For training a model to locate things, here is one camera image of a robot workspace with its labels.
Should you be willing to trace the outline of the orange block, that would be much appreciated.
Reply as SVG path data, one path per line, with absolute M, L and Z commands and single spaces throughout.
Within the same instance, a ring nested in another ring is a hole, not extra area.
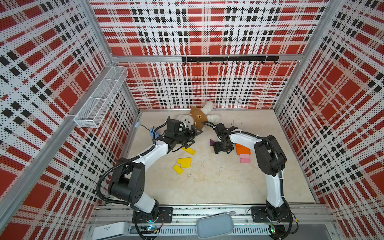
M 242 145 L 239 145 L 239 144 L 236 144 L 236 149 L 241 151 L 241 152 L 244 152 L 244 151 L 248 151 L 249 149 L 247 147 L 244 147 Z
M 237 149 L 237 155 L 250 155 L 250 154 L 251 154 L 251 150 L 248 148 Z

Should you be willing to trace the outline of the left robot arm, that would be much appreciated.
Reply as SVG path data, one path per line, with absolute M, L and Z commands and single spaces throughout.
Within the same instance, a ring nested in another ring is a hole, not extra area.
M 203 131 L 194 125 L 167 118 L 164 124 L 153 129 L 152 145 L 133 158 L 120 158 L 116 165 L 107 170 L 98 180 L 96 194 L 100 200 L 125 205 L 135 215 L 153 223 L 160 217 L 159 202 L 145 193 L 146 171 L 160 158 L 174 152 L 177 145 L 189 148 L 194 138 Z

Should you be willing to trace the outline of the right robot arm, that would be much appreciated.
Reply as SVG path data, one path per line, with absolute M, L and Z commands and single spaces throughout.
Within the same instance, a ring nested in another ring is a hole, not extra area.
M 266 218 L 272 223 L 283 220 L 292 222 L 292 212 L 284 194 L 283 175 L 287 157 L 277 139 L 272 135 L 261 137 L 237 127 L 226 128 L 222 123 L 213 125 L 211 122 L 204 122 L 203 125 L 211 127 L 218 137 L 214 144 L 216 154 L 229 154 L 234 150 L 235 144 L 254 150 L 258 167 L 266 176 Z

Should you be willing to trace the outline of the pink block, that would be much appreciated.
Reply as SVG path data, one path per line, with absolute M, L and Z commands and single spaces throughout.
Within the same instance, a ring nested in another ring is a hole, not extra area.
M 241 159 L 250 159 L 250 155 L 247 154 L 240 154 Z
M 240 162 L 242 164 L 249 164 L 251 162 L 250 158 L 240 158 Z

